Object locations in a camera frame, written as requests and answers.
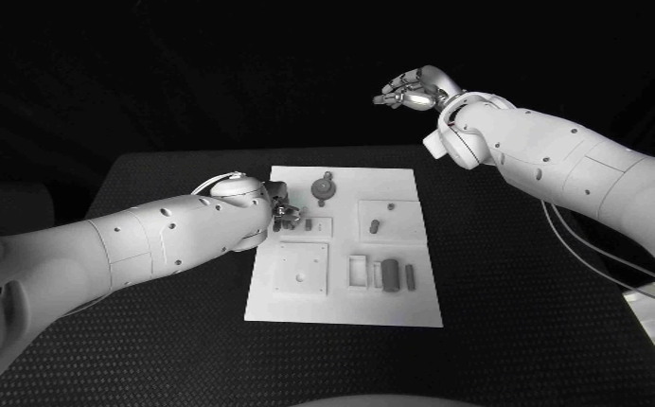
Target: textured tabletop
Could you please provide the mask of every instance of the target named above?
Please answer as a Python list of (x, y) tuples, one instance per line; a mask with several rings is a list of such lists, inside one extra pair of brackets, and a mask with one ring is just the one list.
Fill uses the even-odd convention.
[(255, 251), (232, 253), (59, 320), (0, 376), (0, 405), (287, 406), (362, 393), (655, 405), (655, 350), (619, 289), (493, 167), (466, 171), (420, 146), (136, 153), (88, 217), (232, 170), (267, 180), (274, 165), (414, 169), (443, 328), (244, 322)]

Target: small gray part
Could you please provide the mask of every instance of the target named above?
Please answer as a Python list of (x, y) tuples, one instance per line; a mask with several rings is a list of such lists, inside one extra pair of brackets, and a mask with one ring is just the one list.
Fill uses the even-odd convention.
[(414, 266), (405, 265), (405, 276), (407, 276), (407, 290), (416, 290), (416, 281), (414, 281)]
[(394, 258), (382, 260), (382, 290), (385, 292), (400, 291), (400, 268)]

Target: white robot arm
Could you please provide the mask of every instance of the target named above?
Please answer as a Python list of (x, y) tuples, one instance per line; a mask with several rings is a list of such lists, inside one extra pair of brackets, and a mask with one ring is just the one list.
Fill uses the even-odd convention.
[(467, 92), (434, 66), (403, 74), (375, 104), (440, 113), (423, 144), (466, 169), (496, 166), (505, 181), (626, 235), (655, 256), (655, 158), (584, 126)]
[(211, 197), (196, 191), (0, 237), (0, 374), (61, 317), (111, 292), (258, 246), (271, 219), (274, 231), (300, 219), (283, 182), (234, 172)]

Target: black table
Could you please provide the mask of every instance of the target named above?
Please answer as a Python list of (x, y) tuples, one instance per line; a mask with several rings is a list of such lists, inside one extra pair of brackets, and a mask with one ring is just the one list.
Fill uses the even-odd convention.
[(255, 251), (232, 253), (55, 323), (0, 378), (1, 405), (286, 406), (362, 393), (655, 405), (655, 349), (619, 289), (493, 167), (466, 171), (420, 146), (136, 153), (88, 217), (232, 170), (267, 180), (273, 165), (414, 169), (444, 328), (244, 322)]

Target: dark wall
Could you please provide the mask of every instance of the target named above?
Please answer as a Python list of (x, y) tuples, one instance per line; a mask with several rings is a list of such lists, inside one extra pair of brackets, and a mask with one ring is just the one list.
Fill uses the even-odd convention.
[(417, 144), (433, 64), (655, 154), (648, 0), (6, 0), (1, 177), (82, 218), (130, 151)]

